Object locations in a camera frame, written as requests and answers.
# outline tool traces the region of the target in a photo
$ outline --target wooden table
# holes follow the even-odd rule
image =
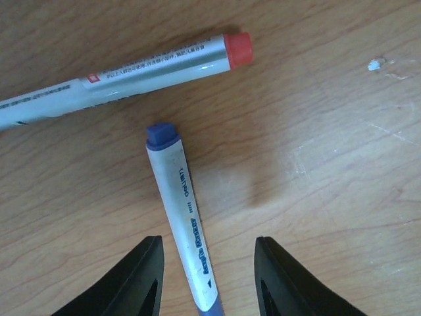
[[[255,238],[274,237],[369,315],[421,310],[417,0],[0,0],[0,99],[222,32],[235,71],[0,137],[0,315],[50,315],[148,235],[161,315],[196,315],[145,152],[183,136],[226,315],[257,315]],[[367,65],[387,61],[377,72]]]

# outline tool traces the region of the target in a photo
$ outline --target white fragment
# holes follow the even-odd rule
[[[398,80],[405,80],[408,79],[409,76],[399,76],[398,74],[385,74],[386,77],[398,79]]]
[[[379,70],[379,69],[381,69],[381,67],[382,67],[382,64],[377,59],[373,59],[368,64],[369,71]]]

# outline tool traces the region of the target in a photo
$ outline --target blue-capped marker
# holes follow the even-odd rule
[[[148,127],[147,154],[200,316],[224,316],[182,140],[173,124]]]

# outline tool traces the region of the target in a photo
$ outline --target blue cap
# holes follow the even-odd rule
[[[172,123],[156,123],[147,128],[146,146],[152,151],[160,151],[180,140]]]

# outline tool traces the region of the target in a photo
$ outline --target marker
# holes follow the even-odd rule
[[[224,316],[180,135],[171,123],[147,129],[147,154],[200,316]]]
[[[248,33],[215,36],[0,101],[0,130],[211,76],[252,60]]]

